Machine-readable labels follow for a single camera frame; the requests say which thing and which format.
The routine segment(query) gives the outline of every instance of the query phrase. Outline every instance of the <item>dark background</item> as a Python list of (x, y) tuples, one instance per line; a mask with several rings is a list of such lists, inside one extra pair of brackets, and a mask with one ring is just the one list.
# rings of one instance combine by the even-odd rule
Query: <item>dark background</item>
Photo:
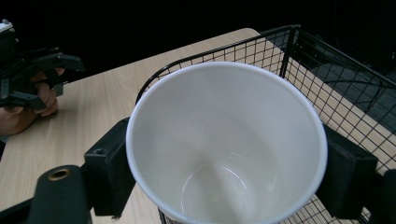
[(241, 28), (293, 24), (379, 71), (394, 65), (392, 0), (186, 2), (10, 0), (0, 19), (13, 23), (20, 51), (60, 47), (79, 56), (87, 71), (68, 71), (69, 81)]

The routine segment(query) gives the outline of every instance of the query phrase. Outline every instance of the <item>black wire basket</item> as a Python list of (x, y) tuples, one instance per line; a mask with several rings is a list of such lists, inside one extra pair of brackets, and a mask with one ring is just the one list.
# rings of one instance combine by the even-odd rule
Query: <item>black wire basket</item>
[[(285, 78), (312, 103), (325, 127), (377, 158), (378, 175), (396, 169), (396, 83), (298, 26), (170, 63), (144, 84), (136, 102), (162, 77), (186, 66), (218, 61), (252, 64)], [(316, 194), (281, 223), (381, 223), (371, 217), (372, 210), (364, 206), (356, 218), (332, 214)], [(162, 223), (175, 223), (161, 211), (160, 218)]]

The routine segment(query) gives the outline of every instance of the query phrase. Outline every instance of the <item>wooden table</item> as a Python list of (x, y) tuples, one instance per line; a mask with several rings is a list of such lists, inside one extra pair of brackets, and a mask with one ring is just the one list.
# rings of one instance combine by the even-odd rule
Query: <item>wooden table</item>
[[(37, 179), (48, 170), (66, 164), (81, 166), (84, 153), (131, 115), (140, 88), (159, 69), (258, 34), (248, 28), (237, 30), (65, 85), (64, 95), (58, 97), (58, 114), (9, 137), (0, 162), (0, 211), (32, 198)], [(92, 213), (92, 222), (161, 223), (157, 207), (137, 185), (120, 219)]]

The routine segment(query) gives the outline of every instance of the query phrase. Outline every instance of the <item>white object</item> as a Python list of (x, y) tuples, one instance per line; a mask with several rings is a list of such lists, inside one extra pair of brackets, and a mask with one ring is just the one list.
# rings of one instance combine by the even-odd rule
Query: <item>white object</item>
[(137, 184), (181, 223), (277, 223), (315, 194), (327, 163), (323, 125), (305, 96), (232, 62), (155, 83), (130, 117), (126, 149)]

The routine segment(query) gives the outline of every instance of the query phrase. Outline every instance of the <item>hand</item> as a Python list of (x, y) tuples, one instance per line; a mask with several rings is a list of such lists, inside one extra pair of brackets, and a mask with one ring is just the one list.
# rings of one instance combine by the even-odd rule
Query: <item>hand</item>
[[(58, 75), (64, 73), (63, 68), (56, 68)], [(26, 130), (38, 116), (46, 117), (58, 111), (58, 100), (56, 99), (55, 90), (51, 90), (47, 83), (39, 82), (47, 79), (43, 72), (37, 73), (31, 78), (31, 82), (35, 83), (37, 95), (45, 103), (47, 108), (43, 110), (33, 110), (31, 108), (23, 108), (21, 106), (0, 107), (0, 136), (21, 133)]]

